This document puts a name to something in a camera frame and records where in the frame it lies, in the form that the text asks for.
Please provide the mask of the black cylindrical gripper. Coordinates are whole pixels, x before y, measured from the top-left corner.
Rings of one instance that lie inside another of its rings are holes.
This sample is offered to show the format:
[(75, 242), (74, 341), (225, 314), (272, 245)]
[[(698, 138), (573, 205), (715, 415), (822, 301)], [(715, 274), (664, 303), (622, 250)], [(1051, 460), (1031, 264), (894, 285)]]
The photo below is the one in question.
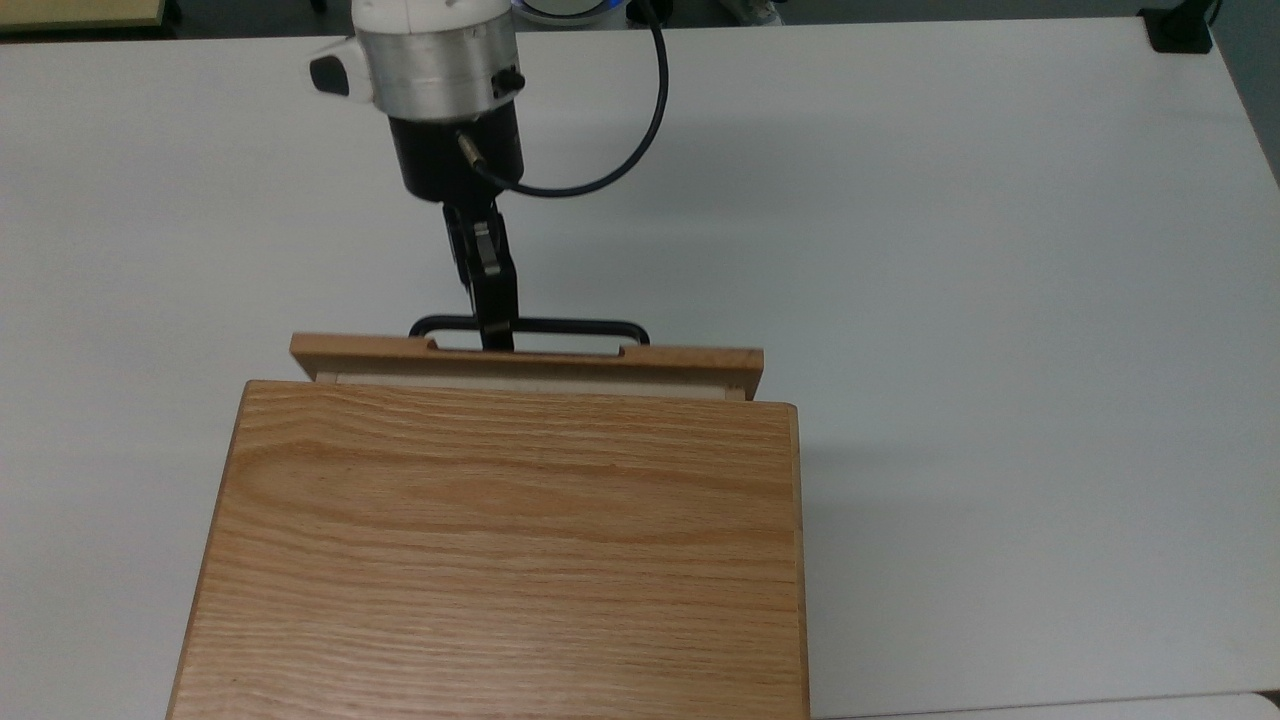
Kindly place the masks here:
[[(417, 199), (444, 204), (451, 251), (467, 293), (472, 293), (479, 334), (486, 351), (515, 350), (518, 274), (509, 252), (506, 222), (494, 199), (502, 188), (474, 169), (460, 143), (467, 138), (485, 169), (503, 181), (524, 174), (515, 105), (471, 120), (388, 119), (404, 187)], [(486, 208), (483, 220), (460, 208)]]

